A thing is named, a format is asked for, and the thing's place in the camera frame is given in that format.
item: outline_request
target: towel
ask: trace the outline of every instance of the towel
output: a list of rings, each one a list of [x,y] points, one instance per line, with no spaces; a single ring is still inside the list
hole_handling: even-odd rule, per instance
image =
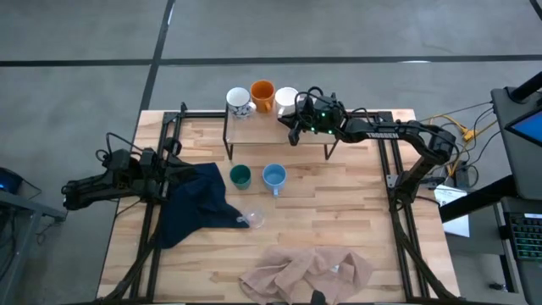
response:
[[[255,269],[240,277],[240,285],[261,305],[277,299],[292,304],[296,283],[306,280],[325,295],[328,304],[336,304],[357,294],[372,272],[365,259],[344,247],[271,247]]]
[[[172,190],[162,206],[159,245],[171,248],[200,228],[248,228],[242,214],[225,199],[226,186],[217,164],[196,164],[193,180]]]

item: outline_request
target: orange mug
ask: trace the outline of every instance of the orange mug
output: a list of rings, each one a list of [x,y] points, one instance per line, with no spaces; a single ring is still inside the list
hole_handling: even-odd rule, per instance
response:
[[[252,101],[256,104],[256,111],[268,113],[273,109],[274,86],[269,80],[259,80],[251,86]]]

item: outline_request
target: screen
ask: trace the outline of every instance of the screen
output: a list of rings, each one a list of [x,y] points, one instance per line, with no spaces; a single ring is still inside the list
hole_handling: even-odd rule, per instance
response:
[[[517,122],[512,128],[536,141],[542,141],[542,111]]]

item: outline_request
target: mug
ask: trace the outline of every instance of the mug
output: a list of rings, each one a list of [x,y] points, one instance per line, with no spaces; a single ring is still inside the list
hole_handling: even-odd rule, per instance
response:
[[[280,164],[269,164],[263,169],[263,183],[268,190],[273,192],[273,196],[277,197],[279,191],[285,188],[286,169]]]
[[[290,87],[280,88],[274,94],[275,110],[279,118],[283,115],[293,114],[296,111],[296,103],[294,102],[296,95],[297,90]]]
[[[245,88],[232,88],[226,94],[228,109],[236,118],[246,118],[256,110],[256,104],[251,102],[251,95]]]
[[[260,113],[268,113],[273,108],[274,86],[269,80],[259,80],[251,86],[252,101]]]
[[[230,179],[239,190],[246,190],[251,185],[251,169],[246,165],[236,165],[230,171]]]

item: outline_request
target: computer monitor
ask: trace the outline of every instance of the computer monitor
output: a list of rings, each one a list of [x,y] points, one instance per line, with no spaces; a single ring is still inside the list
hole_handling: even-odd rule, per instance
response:
[[[514,119],[505,130],[542,147],[542,106]]]

